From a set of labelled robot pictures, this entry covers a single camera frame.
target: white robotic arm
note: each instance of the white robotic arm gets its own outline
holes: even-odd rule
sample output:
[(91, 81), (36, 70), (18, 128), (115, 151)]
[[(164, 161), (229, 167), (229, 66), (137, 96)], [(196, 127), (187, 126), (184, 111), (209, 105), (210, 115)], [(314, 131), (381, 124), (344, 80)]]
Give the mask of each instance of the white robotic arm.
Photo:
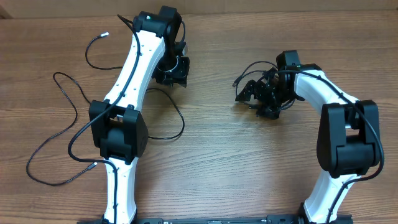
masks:
[[(109, 109), (104, 119), (97, 119), (91, 125), (94, 144), (101, 149), (100, 154), (107, 161), (108, 205), (101, 222), (131, 224), (136, 216), (135, 172), (149, 137), (141, 115), (142, 102), (151, 78), (164, 85), (179, 83), (186, 86), (189, 70), (189, 58), (183, 57), (186, 43), (183, 40), (175, 42), (181, 23), (177, 10), (166, 6), (162, 7), (159, 15), (141, 12), (135, 17), (133, 24), (139, 41), (135, 35), (132, 36), (130, 52), (120, 76), (104, 101), (93, 101), (90, 105), (92, 120), (120, 98), (119, 94), (134, 70), (139, 43), (141, 54), (123, 97), (114, 108)], [(117, 181), (112, 165), (117, 170)], [(114, 201), (115, 184), (118, 185), (117, 204)]]
[[(142, 102), (144, 100), (145, 91), (148, 87), (149, 81), (152, 78), (152, 74), (159, 63), (159, 60), (164, 55), (165, 42), (163, 37), (156, 37), (155, 33), (144, 30), (137, 32), (137, 36), (141, 43), (141, 56), (139, 58), (139, 63), (137, 64), (136, 71), (132, 77), (131, 84), (125, 92), (125, 97), (117, 103), (117, 106), (127, 108), (129, 105), (132, 105), (135, 110), (141, 111)], [(111, 91), (105, 96), (105, 101), (109, 100), (109, 103), (113, 103), (118, 97), (132, 71), (132, 66), (137, 57), (136, 54), (137, 46), (135, 37), (133, 36), (130, 52), (127, 56), (126, 62), (124, 63), (120, 76)], [(108, 160), (118, 169), (117, 222), (130, 224), (137, 211), (134, 201), (134, 184), (138, 157), (135, 157), (131, 164), (128, 165), (120, 159), (110, 157)], [(113, 168), (108, 164), (106, 164), (106, 173), (108, 178), (108, 205), (106, 206), (104, 218), (110, 223), (114, 223), (114, 174)]]
[[(269, 215), (267, 220), (289, 224), (352, 223), (350, 217), (338, 217), (337, 211), (353, 183), (382, 161), (377, 105), (344, 93), (327, 79), (319, 66), (302, 65), (296, 50), (282, 52), (277, 65), (261, 62), (274, 68), (264, 71), (258, 81), (248, 81), (242, 92), (236, 94), (236, 101), (250, 101), (254, 95), (261, 102), (250, 105), (257, 109), (256, 114), (277, 119), (294, 100), (307, 100), (321, 116), (317, 157), (322, 170), (314, 190), (300, 207), (299, 217)], [(237, 87), (248, 74), (243, 73), (233, 86)], [(351, 128), (359, 133), (347, 136), (346, 129)]]
[[(330, 82), (325, 73), (321, 70), (307, 70), (307, 73), (311, 73), (316, 76), (322, 77), (324, 80)], [(343, 91), (341, 91), (335, 84), (330, 82), (339, 92), (343, 93), (347, 99), (355, 103), (358, 101), (357, 98), (350, 96)], [(343, 99), (341, 99), (331, 88), (329, 88), (323, 81), (309, 77), (301, 73), (296, 74), (294, 80), (294, 92), (304, 99), (306, 99), (312, 107), (320, 115), (322, 112), (322, 106), (330, 103), (339, 103), (341, 105), (347, 104)], [(326, 223), (326, 218), (328, 216), (329, 209), (333, 203), (333, 200), (338, 194), (343, 183), (358, 179), (361, 176), (356, 174), (341, 175), (339, 178), (333, 178), (329, 172), (321, 170), (317, 183), (312, 190), (311, 195), (306, 199), (304, 203), (305, 214), (309, 222), (312, 223)], [(348, 193), (349, 188), (353, 184), (349, 184), (348, 188), (341, 194), (338, 203), (334, 207), (330, 221), (337, 219), (337, 210), (344, 200), (344, 197)]]

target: black cable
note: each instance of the black cable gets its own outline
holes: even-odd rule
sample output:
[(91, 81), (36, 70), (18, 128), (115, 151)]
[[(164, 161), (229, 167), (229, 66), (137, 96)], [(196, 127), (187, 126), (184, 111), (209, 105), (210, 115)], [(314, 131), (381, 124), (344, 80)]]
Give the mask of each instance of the black cable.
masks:
[(251, 63), (242, 73), (242, 75), (240, 75), (232, 84), (233, 87), (236, 87), (238, 85), (238, 83), (242, 80), (242, 78), (244, 78), (244, 74), (246, 73), (247, 70), (249, 70), (250, 67), (252, 67), (253, 65), (257, 64), (257, 63), (268, 63), (272, 66), (274, 66), (276, 69), (278, 68), (278, 66), (272, 62), (269, 61), (257, 61), (257, 62), (253, 62)]
[(280, 73), (300, 73), (303, 75), (307, 75), (313, 78), (316, 78), (317, 80), (321, 80), (323, 83), (325, 83), (331, 90), (333, 90), (341, 99), (343, 99), (345, 102), (347, 102), (347, 104), (349, 104), (350, 106), (352, 106), (354, 108), (354, 110), (357, 112), (357, 114), (359, 115), (359, 117), (365, 122), (365, 125), (368, 126), (368, 128), (371, 130), (373, 137), (376, 140), (376, 143), (378, 145), (379, 148), (379, 152), (380, 152), (380, 164), (379, 167), (377, 168), (377, 171), (375, 171), (375, 173), (373, 173), (372, 175), (369, 175), (367, 177), (361, 177), (359, 179), (353, 179), (353, 180), (349, 180), (345, 183), (343, 183), (343, 185), (341, 186), (339, 192), (337, 193), (335, 199), (333, 200), (333, 203), (329, 209), (328, 212), (328, 216), (326, 218), (326, 224), (330, 223), (330, 217), (331, 214), (333, 212), (333, 209), (335, 209), (335, 206), (337, 204), (337, 201), (339, 200), (339, 198), (341, 197), (341, 194), (343, 193), (344, 189), (347, 188), (349, 186), (349, 184), (353, 184), (355, 182), (361, 182), (361, 181), (365, 181), (365, 180), (371, 180), (375, 177), (377, 177), (381, 171), (383, 170), (384, 167), (384, 151), (382, 148), (382, 144), (380, 142), (379, 137), (377, 136), (376, 131), (374, 130), (374, 128), (372, 127), (372, 125), (370, 124), (370, 122), (366, 119), (365, 115), (362, 113), (362, 111), (355, 106), (354, 103), (352, 103), (349, 99), (347, 99), (344, 94), (340, 93), (329, 81), (323, 79), (321, 76), (317, 76), (308, 72), (301, 72), (301, 71), (295, 71), (295, 70), (283, 70), (283, 71), (278, 71), (276, 72), (278, 74)]
[(289, 100), (285, 105), (281, 106), (280, 110), (287, 110), (287, 109), (291, 108), (293, 106), (295, 100), (296, 99)]
[(172, 104), (173, 104), (175, 110), (178, 112), (178, 114), (179, 114), (180, 117), (181, 117), (181, 120), (182, 120), (182, 129), (181, 129), (181, 131), (180, 131), (178, 134), (176, 134), (175, 136), (172, 136), (172, 137), (158, 138), (158, 137), (149, 136), (148, 138), (150, 138), (150, 139), (156, 139), (156, 140), (170, 140), (170, 139), (174, 139), (174, 138), (177, 138), (177, 137), (181, 136), (182, 133), (184, 132), (185, 121), (184, 121), (184, 117), (182, 116), (182, 114), (181, 114), (180, 110), (178, 109), (177, 105), (175, 104), (174, 100), (171, 98), (171, 96), (170, 96), (169, 94), (167, 94), (164, 90), (161, 90), (160, 88), (148, 88), (146, 91), (149, 91), (149, 90), (159, 90), (159, 91), (161, 91), (162, 93), (164, 93), (164, 94), (169, 98), (169, 100), (172, 102)]
[(184, 34), (182, 35), (182, 38), (181, 38), (181, 43), (182, 42), (184, 42), (185, 41), (185, 23), (184, 23), (184, 21), (181, 21), (181, 23), (182, 23), (182, 27), (184, 28)]
[(101, 163), (104, 163), (104, 164), (108, 164), (108, 165), (110, 165), (110, 166), (113, 168), (113, 172), (114, 172), (114, 193), (113, 193), (114, 220), (113, 220), (113, 223), (117, 223), (117, 215), (118, 215), (118, 212), (117, 212), (117, 210), (116, 210), (116, 207), (118, 206), (118, 203), (117, 203), (117, 199), (118, 199), (118, 169), (116, 168), (116, 166), (115, 166), (112, 162), (107, 161), (107, 160), (82, 159), (82, 158), (79, 158), (79, 157), (75, 156), (75, 155), (72, 153), (72, 146), (73, 146), (73, 143), (76, 141), (76, 139), (77, 139), (88, 127), (90, 127), (95, 121), (97, 121), (98, 119), (102, 118), (105, 114), (107, 114), (112, 108), (114, 108), (114, 107), (116, 106), (116, 104), (120, 101), (120, 99), (121, 99), (122, 97), (124, 97), (124, 93), (126, 92), (127, 87), (129, 86), (130, 81), (131, 81), (131, 79), (132, 79), (132, 76), (134, 75), (134, 72), (136, 71), (137, 64), (138, 64), (138, 61), (139, 61), (139, 57), (140, 57), (140, 54), (141, 54), (141, 46), (140, 46), (140, 43), (139, 43), (138, 36), (137, 36), (137, 34), (136, 34), (136, 31), (132, 28), (132, 26), (128, 23), (128, 21), (126, 21), (125, 18), (123, 18), (123, 17), (120, 16), (120, 15), (118, 15), (118, 17), (119, 17), (120, 20), (122, 20), (122, 21), (125, 23), (125, 25), (128, 26), (128, 28), (130, 28), (130, 30), (131, 30), (132, 33), (134, 34), (134, 37), (136, 38), (136, 41), (137, 41), (137, 54), (136, 54), (137, 57), (136, 57), (136, 61), (134, 62), (134, 66), (133, 66), (133, 68), (132, 68), (132, 70), (131, 70), (131, 73), (130, 73), (130, 75), (129, 75), (129, 78), (128, 78), (127, 81), (126, 81), (126, 84), (124, 85), (122, 91), (120, 92), (120, 94), (119, 94), (119, 96), (116, 98), (116, 100), (111, 104), (111, 106), (109, 106), (109, 107), (108, 107), (106, 110), (104, 110), (101, 114), (99, 114), (97, 117), (95, 117), (94, 119), (92, 119), (89, 123), (87, 123), (86, 125), (84, 125), (84, 127), (82, 127), (82, 128), (74, 135), (74, 137), (72, 137), (72, 139), (70, 140), (69, 145), (68, 145), (68, 154), (69, 154), (69, 156), (70, 156), (72, 159), (74, 159), (74, 160), (76, 160), (76, 161), (78, 161), (78, 162), (101, 162)]
[[(129, 22), (129, 23), (132, 24), (132, 21), (130, 21), (130, 20), (128, 20), (128, 19), (124, 18), (124, 20), (125, 20), (126, 22)], [(184, 33), (183, 33), (182, 39), (181, 39), (181, 41), (180, 41), (181, 44), (182, 44), (182, 42), (184, 42), (184, 40), (185, 40), (185, 23), (184, 23), (184, 21), (181, 21), (181, 23), (182, 23), (182, 26), (183, 26), (183, 28), (184, 28)], [(88, 55), (88, 49), (91, 47), (91, 45), (93, 44), (93, 42), (96, 41), (96, 40), (98, 40), (98, 39), (104, 38), (104, 37), (106, 37), (106, 36), (108, 36), (108, 35), (109, 35), (109, 33), (107, 33), (107, 32), (104, 33), (104, 34), (98, 35), (98, 36), (94, 37), (94, 39), (92, 39), (92, 40), (88, 43), (88, 45), (87, 45), (87, 47), (86, 47), (86, 52), (85, 52), (86, 62), (87, 62), (87, 64), (88, 64), (89, 66), (91, 66), (92, 68), (99, 69), (99, 70), (122, 69), (123, 66), (109, 67), (109, 68), (98, 67), (98, 66), (95, 66), (95, 65), (91, 64), (90, 61), (88, 60), (88, 56), (87, 56), (87, 55)]]
[(52, 78), (54, 79), (54, 82), (58, 85), (59, 89), (61, 89), (62, 93), (63, 93), (63, 94), (65, 95), (65, 97), (68, 99), (69, 103), (73, 106), (73, 109), (75, 110), (75, 114), (76, 114), (76, 115), (75, 115), (75, 119), (73, 120), (73, 122), (72, 122), (71, 125), (69, 125), (69, 126), (68, 126), (67, 128), (65, 128), (64, 130), (60, 131), (59, 133), (54, 134), (53, 136), (51, 136), (51, 137), (49, 137), (48, 139), (46, 139), (46, 140), (33, 152), (33, 154), (30, 156), (29, 160), (28, 160), (27, 163), (26, 163), (26, 174), (27, 174), (32, 180), (34, 180), (34, 181), (36, 181), (36, 182), (39, 182), (39, 183), (45, 184), (45, 185), (49, 185), (49, 186), (53, 186), (53, 187), (59, 186), (59, 185), (63, 185), (63, 184), (67, 184), (67, 183), (69, 183), (69, 182), (72, 182), (73, 180), (75, 180), (76, 178), (78, 178), (79, 176), (81, 176), (82, 174), (84, 174), (86, 171), (91, 170), (92, 168), (94, 168), (94, 167), (97, 165), (97, 163), (94, 162), (94, 163), (92, 163), (91, 165), (89, 165), (86, 169), (82, 170), (81, 172), (79, 172), (78, 174), (76, 174), (75, 176), (73, 176), (71, 179), (68, 179), (68, 180), (65, 180), (65, 181), (59, 182), (59, 183), (48, 183), (48, 182), (46, 182), (46, 181), (39, 180), (39, 179), (35, 178), (35, 177), (29, 172), (29, 165), (30, 165), (30, 162), (32, 162), (33, 157), (43, 148), (43, 146), (46, 145), (50, 140), (56, 138), (57, 136), (63, 134), (64, 132), (68, 131), (73, 125), (75, 125), (75, 123), (76, 123), (76, 121), (77, 121), (78, 112), (77, 112), (76, 106), (72, 103), (72, 100), (69, 98), (69, 96), (67, 95), (67, 93), (65, 92), (65, 90), (63, 90), (63, 88), (61, 87), (61, 85), (59, 84), (59, 82), (57, 81), (57, 79), (55, 78), (55, 76), (56, 76), (57, 74), (64, 75), (64, 76), (68, 77), (70, 80), (72, 80), (72, 81), (76, 84), (76, 86), (80, 89), (81, 94), (83, 95), (83, 97), (84, 97), (84, 99), (87, 101), (87, 103), (91, 104), (90, 101), (87, 99), (85, 93), (84, 93), (83, 90), (81, 89), (81, 86), (79, 85), (79, 83), (78, 83), (75, 79), (73, 79), (73, 78), (70, 77), (69, 75), (67, 75), (67, 74), (65, 74), (65, 73), (62, 73), (62, 72), (55, 72), (55, 73), (52, 75)]
[(88, 58), (87, 58), (88, 49), (90, 48), (90, 46), (93, 44), (94, 41), (96, 41), (96, 40), (98, 40), (98, 39), (101, 39), (101, 38), (103, 38), (103, 37), (106, 37), (106, 36), (107, 36), (107, 33), (105, 33), (105, 34), (101, 34), (101, 35), (98, 35), (98, 36), (94, 37), (94, 39), (92, 39), (92, 40), (90, 41), (90, 43), (88, 43), (88, 45), (87, 45), (87, 47), (86, 47), (86, 52), (85, 52), (85, 57), (86, 57), (86, 62), (87, 62), (87, 64), (88, 64), (89, 66), (95, 68), (95, 69), (100, 69), (100, 70), (112, 70), (112, 69), (120, 69), (120, 68), (123, 68), (122, 66), (119, 66), (119, 67), (111, 67), (111, 68), (101, 68), (101, 67), (97, 67), (97, 66), (95, 66), (95, 65), (92, 65), (92, 64), (88, 61)]

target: wood grain surface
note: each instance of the wood grain surface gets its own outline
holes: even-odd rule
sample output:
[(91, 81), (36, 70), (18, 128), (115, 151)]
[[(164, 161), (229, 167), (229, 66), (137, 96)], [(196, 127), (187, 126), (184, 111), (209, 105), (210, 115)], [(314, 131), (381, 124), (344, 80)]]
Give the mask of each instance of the wood grain surface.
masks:
[[(251, 62), (274, 61), (283, 50), (297, 49), (302, 63), (318, 64), (345, 92), (379, 105), (385, 169), (377, 179), (355, 184), (340, 213), (352, 214), (356, 223), (397, 223), (397, 11), (183, 19), (191, 60), (188, 86), (160, 87), (172, 95), (187, 125), (178, 140), (150, 140), (139, 159), (139, 218), (297, 211), (320, 172), (315, 151), (319, 115), (307, 102), (296, 102), (278, 120), (257, 118), (254, 110), (234, 101), (231, 87)], [(25, 164), (38, 145), (74, 118), (52, 80), (54, 72), (76, 78), (90, 99), (102, 100), (113, 86), (119, 71), (95, 70), (84, 59), (87, 43), (105, 31), (110, 36), (93, 44), (90, 60), (103, 67), (122, 65), (131, 33), (116, 17), (0, 20), (0, 223), (76, 223), (102, 216), (102, 165), (70, 184), (49, 187), (30, 180)], [(70, 80), (58, 79), (80, 114), (76, 126), (48, 143), (32, 162), (32, 173), (50, 182), (87, 166), (69, 158), (67, 144), (88, 122), (88, 104)], [(159, 87), (154, 81), (150, 86)], [(159, 92), (146, 94), (142, 114), (152, 136), (171, 136), (181, 128), (178, 114)], [(99, 158), (91, 130), (81, 135), (73, 152)]]
[(134, 16), (176, 7), (181, 14), (396, 10), (398, 0), (0, 0), (6, 18)]

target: white arm segment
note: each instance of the white arm segment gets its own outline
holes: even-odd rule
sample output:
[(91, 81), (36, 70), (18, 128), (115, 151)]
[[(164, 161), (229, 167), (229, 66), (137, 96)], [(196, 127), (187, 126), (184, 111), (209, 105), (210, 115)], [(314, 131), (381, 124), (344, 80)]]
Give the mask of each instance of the white arm segment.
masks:
[[(354, 103), (358, 100), (357, 98), (344, 93), (340, 88), (329, 81), (323, 71), (309, 70), (306, 72), (316, 76), (320, 75), (323, 79), (330, 82), (340, 93), (343, 93), (351, 102)], [(306, 99), (312, 107), (316, 109), (318, 114), (321, 114), (322, 106), (324, 104), (346, 104), (346, 102), (339, 98), (338, 95), (325, 83), (308, 75), (297, 74), (295, 76), (294, 91), (298, 96)], [(360, 178), (360, 176), (352, 174), (341, 175), (339, 178), (334, 179), (330, 176), (329, 172), (321, 170), (317, 183), (315, 184), (315, 188), (312, 190), (310, 197), (304, 202), (304, 210), (309, 222), (326, 223), (329, 209), (343, 183), (357, 178)], [(333, 209), (330, 221), (336, 220), (338, 208), (348, 193), (349, 188), (351, 188), (353, 184), (354, 183), (350, 184), (348, 189), (344, 190), (341, 194), (339, 201)]]
[[(356, 174), (350, 174), (341, 175), (339, 178), (334, 179), (330, 176), (329, 172), (321, 170), (317, 183), (315, 184), (310, 197), (304, 202), (304, 211), (309, 222), (326, 223), (329, 209), (343, 183), (352, 179), (358, 179), (360, 177), (361, 176)], [(336, 220), (337, 210), (353, 184), (354, 183), (349, 184), (348, 189), (345, 189), (341, 194), (337, 204), (335, 205), (335, 208), (333, 209), (330, 221)]]
[[(330, 82), (335, 88), (340, 92), (344, 93), (343, 90), (340, 90), (335, 84), (333, 84), (329, 79), (327, 79), (325, 73), (319, 70), (309, 70), (306, 71), (316, 76), (321, 76), (326, 81)], [(307, 100), (311, 106), (316, 109), (318, 114), (322, 112), (322, 106), (327, 103), (339, 103), (346, 104), (343, 99), (340, 99), (338, 95), (330, 89), (325, 83), (321, 80), (317, 80), (316, 78), (310, 77), (304, 74), (296, 74), (294, 80), (294, 92), (301, 96), (305, 100)], [(344, 96), (347, 97), (351, 102), (355, 103), (358, 99), (344, 93)]]
[[(138, 158), (134, 158), (130, 165), (125, 165), (124, 161), (115, 158), (109, 158), (118, 169), (118, 219), (117, 224), (130, 224), (137, 212), (137, 206), (134, 200), (134, 184), (136, 179), (136, 167)], [(108, 204), (105, 211), (105, 219), (113, 222), (113, 192), (114, 192), (114, 173), (109, 164), (106, 166), (106, 176), (108, 179)]]
[[(124, 93), (125, 97), (122, 97), (117, 105), (124, 108), (128, 105), (133, 105), (135, 110), (141, 111), (145, 91), (147, 90), (156, 65), (164, 55), (165, 44), (163, 37), (156, 37), (156, 34), (153, 32), (142, 30), (137, 33), (137, 36), (141, 44), (141, 56), (139, 57), (136, 72), (134, 72), (132, 80)], [(130, 52), (123, 65), (119, 78), (111, 91), (105, 96), (105, 100), (110, 100), (109, 103), (113, 103), (116, 100), (126, 84), (134, 66), (134, 62), (136, 61), (136, 54), (137, 42), (133, 35)]]
[[(141, 56), (137, 64), (136, 71), (130, 81), (125, 92), (125, 97), (117, 103), (118, 106), (126, 108), (133, 105), (135, 110), (141, 111), (142, 101), (144, 100), (145, 91), (147, 90), (152, 73), (157, 66), (159, 60), (165, 52), (164, 39), (156, 37), (155, 33), (140, 31), (137, 33), (141, 44)], [(134, 66), (137, 56), (137, 42), (133, 35), (132, 44), (126, 62), (120, 73), (118, 80), (112, 87), (111, 91), (105, 96), (105, 100), (113, 103), (119, 96)], [(136, 166), (138, 158), (134, 158), (130, 165), (126, 165), (124, 161), (109, 158), (116, 168), (118, 168), (118, 192), (116, 207), (118, 213), (117, 223), (114, 223), (113, 210), (113, 193), (114, 193), (114, 173), (110, 165), (106, 164), (106, 174), (108, 177), (108, 205), (104, 214), (104, 218), (114, 224), (130, 224), (136, 214), (137, 206), (134, 201), (134, 181), (136, 177)]]

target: black joint housing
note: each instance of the black joint housing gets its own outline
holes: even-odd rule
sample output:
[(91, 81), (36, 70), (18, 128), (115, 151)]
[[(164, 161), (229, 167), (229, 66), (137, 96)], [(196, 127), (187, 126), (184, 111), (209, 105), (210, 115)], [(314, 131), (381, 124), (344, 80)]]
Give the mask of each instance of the black joint housing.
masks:
[(140, 12), (134, 18), (134, 29), (137, 32), (145, 30), (164, 38), (165, 53), (152, 74), (157, 83), (163, 85), (178, 83), (187, 86), (190, 60), (188, 57), (183, 57), (187, 43), (175, 41), (181, 22), (182, 18), (177, 9), (168, 6), (162, 6), (159, 14)]
[[(299, 54), (296, 50), (286, 50), (276, 57), (276, 64), (278, 71), (294, 70), (294, 71), (308, 71), (308, 70), (322, 70), (316, 64), (302, 65), (299, 59)], [(304, 98), (298, 96), (294, 92), (295, 73), (281, 73), (279, 74), (279, 86), (283, 90), (283, 95), (289, 99), (298, 99), (304, 101)]]
[[(357, 101), (355, 105), (380, 138), (379, 112), (375, 102)], [(347, 125), (352, 129), (358, 129), (358, 134), (347, 136)], [(352, 106), (338, 103), (323, 105), (317, 157), (322, 169), (328, 171), (333, 178), (345, 174), (366, 174), (370, 167), (376, 166), (380, 161), (378, 147), (371, 130)]]
[[(109, 103), (93, 101), (89, 108), (90, 121), (110, 106)], [(123, 122), (111, 118), (123, 115)], [(100, 117), (91, 125), (94, 145), (100, 148), (105, 159), (122, 159), (127, 165), (135, 157), (141, 157), (148, 141), (148, 128), (141, 112), (131, 107), (115, 106), (108, 114)]]

